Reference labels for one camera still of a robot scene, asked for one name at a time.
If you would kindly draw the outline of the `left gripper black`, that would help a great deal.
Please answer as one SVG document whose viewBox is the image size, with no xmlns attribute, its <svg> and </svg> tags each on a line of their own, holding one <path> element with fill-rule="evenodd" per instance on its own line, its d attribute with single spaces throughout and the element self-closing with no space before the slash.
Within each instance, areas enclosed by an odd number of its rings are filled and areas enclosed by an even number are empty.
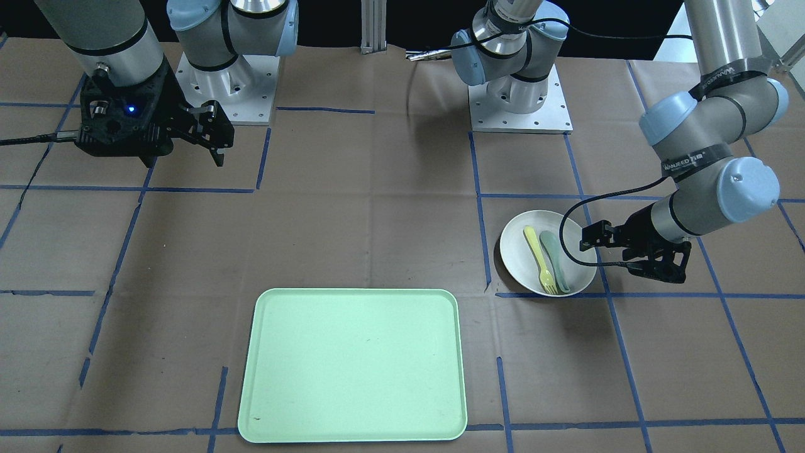
<svg viewBox="0 0 805 453">
<path fill-rule="evenodd" d="M 653 205 L 638 210 L 621 226 L 601 220 L 581 230 L 580 251 L 598 247 L 623 249 L 622 259 L 634 276 L 662 282 L 685 282 L 692 244 L 673 243 L 657 232 L 652 221 Z"/>
</svg>

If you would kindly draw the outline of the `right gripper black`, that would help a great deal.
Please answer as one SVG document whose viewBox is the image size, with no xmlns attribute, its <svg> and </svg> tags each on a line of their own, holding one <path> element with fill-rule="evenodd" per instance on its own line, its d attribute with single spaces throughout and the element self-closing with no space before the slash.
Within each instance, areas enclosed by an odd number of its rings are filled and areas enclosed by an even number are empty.
<svg viewBox="0 0 805 453">
<path fill-rule="evenodd" d="M 221 103 L 187 103 L 167 59 L 146 80 L 127 87 L 115 86 L 111 67 L 98 62 L 84 81 L 80 101 L 75 146 L 92 157 L 164 157 L 173 150 L 173 138 L 183 137 L 223 167 L 234 144 L 234 126 Z"/>
</svg>

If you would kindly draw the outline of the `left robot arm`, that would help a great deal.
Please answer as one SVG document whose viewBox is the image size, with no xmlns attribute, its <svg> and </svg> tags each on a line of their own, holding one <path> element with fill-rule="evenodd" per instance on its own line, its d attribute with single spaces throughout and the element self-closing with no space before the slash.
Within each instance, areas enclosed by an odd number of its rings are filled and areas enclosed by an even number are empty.
<svg viewBox="0 0 805 453">
<path fill-rule="evenodd" d="M 584 227 L 578 251 L 622 249 L 616 266 L 650 280 L 684 283 L 692 238 L 744 223 L 771 209 L 780 184 L 770 166 L 736 158 L 731 146 L 774 125 L 787 112 L 787 89 L 769 76 L 748 1 L 687 1 L 701 79 L 658 101 L 639 120 L 660 160 L 661 179 L 676 190 L 613 226 Z M 526 114 L 538 101 L 562 43 L 573 29 L 544 1 L 489 1 L 448 46 L 460 79 L 503 95 L 506 111 Z"/>
</svg>

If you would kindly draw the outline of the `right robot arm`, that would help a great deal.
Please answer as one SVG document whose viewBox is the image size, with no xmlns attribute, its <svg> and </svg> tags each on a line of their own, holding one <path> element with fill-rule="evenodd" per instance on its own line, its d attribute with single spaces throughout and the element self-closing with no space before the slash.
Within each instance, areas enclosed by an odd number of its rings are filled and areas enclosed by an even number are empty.
<svg viewBox="0 0 805 453">
<path fill-rule="evenodd" d="M 296 1 L 170 1 L 170 27 L 189 64 L 178 78 L 138 1 L 38 1 L 86 73 L 77 131 L 54 133 L 92 157 L 153 167 L 174 140 L 204 147 L 216 166 L 234 144 L 233 108 L 262 99 L 268 74 L 249 57 L 292 55 Z"/>
</svg>

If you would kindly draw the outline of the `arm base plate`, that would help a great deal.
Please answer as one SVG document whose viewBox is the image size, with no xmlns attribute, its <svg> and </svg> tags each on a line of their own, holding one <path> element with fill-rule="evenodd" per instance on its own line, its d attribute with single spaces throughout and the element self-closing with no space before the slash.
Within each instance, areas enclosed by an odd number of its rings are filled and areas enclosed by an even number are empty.
<svg viewBox="0 0 805 453">
<path fill-rule="evenodd" d="M 536 83 L 509 75 L 469 87 L 472 131 L 569 134 L 574 130 L 556 66 Z"/>
<path fill-rule="evenodd" d="M 204 72 L 183 54 L 175 75 L 193 106 L 216 100 L 233 125 L 270 126 L 281 62 L 274 55 L 241 55 L 229 68 Z"/>
</svg>

